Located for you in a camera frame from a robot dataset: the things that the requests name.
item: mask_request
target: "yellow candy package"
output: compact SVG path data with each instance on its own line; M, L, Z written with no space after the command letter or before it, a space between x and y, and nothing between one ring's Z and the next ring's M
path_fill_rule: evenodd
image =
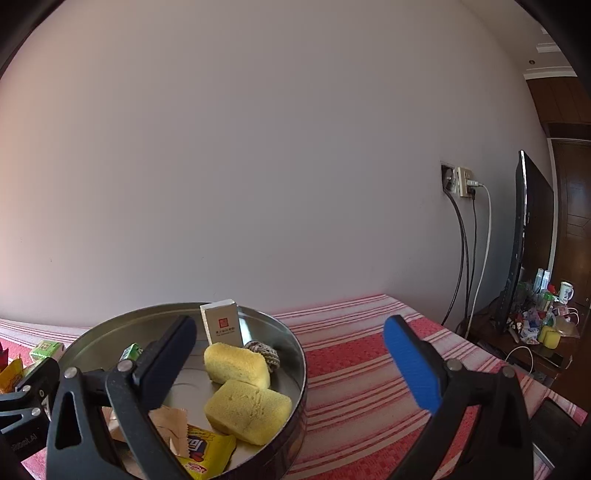
M234 435L218 435L193 425L187 426L189 457L177 457L195 480L207 480L226 468L236 448Z
M0 394L14 392L22 378L22 360L19 355L0 373Z

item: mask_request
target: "clutter on shelf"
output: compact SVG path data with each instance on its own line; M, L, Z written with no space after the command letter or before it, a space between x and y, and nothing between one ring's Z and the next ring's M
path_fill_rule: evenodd
M512 316L507 324L523 343L542 343L547 348L555 349L561 337L579 338L579 314L576 309L566 305L573 297L573 286L562 282L557 293L548 279L547 271L540 268L534 284L518 283L512 306L515 319Z

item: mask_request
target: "black power cable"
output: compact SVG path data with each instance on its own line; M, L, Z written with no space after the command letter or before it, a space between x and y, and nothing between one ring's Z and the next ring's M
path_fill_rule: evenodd
M466 235L466 228L464 227L464 247L466 248L466 302L464 305L464 319L468 317L468 302L470 300L470 255L468 250L468 236ZM474 269L474 259L472 258L472 269Z
M476 221L476 192L472 192L472 212L474 213L474 244L472 248L472 273L470 274L470 280L466 275L466 303L464 304L464 319L456 325L455 332L457 333L460 325L464 324L468 318L468 305L470 303L470 297L472 296L472 287L474 285L474 270L476 269L476 238L478 233L478 223ZM468 249L467 237L466 238L466 250Z
M460 209L457 207L457 203L456 201L453 199L452 194L449 193L445 188L443 189L443 193L445 193L445 195L447 195L447 198L450 199L454 210L456 211L456 216L457 216L457 221L460 225L460 237L461 237L461 242L462 242L462 258L460 260L460 273L457 276L457 283L456 283L456 289L453 293L453 297L452 297L452 302L449 305L449 308L447 309L447 313L445 314L445 317L443 318L443 321L441 322L441 325L445 324L447 318L449 317L449 314L452 311L453 305L456 302L456 298L457 298L457 292L460 290L460 283L462 282L462 273L463 273L463 269L464 269L464 254L467 254L467 240L466 240L466 230L464 228L464 221L462 220L462 214L460 213Z

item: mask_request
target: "wall outlet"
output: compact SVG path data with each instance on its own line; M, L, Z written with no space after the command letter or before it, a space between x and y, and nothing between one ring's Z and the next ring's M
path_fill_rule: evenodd
M472 170L468 170L464 167L457 168L457 186L460 192L460 197L471 197L469 187L466 185L466 181L472 180L472 177Z
M453 165L441 164L441 186L449 193L457 193L457 168Z

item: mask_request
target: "blue gripper pad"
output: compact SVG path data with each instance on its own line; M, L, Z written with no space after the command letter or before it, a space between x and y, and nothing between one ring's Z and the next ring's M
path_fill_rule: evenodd
M437 375L437 366L427 358L424 342L400 315L384 323L384 342L418 406L435 415L442 401L442 379Z

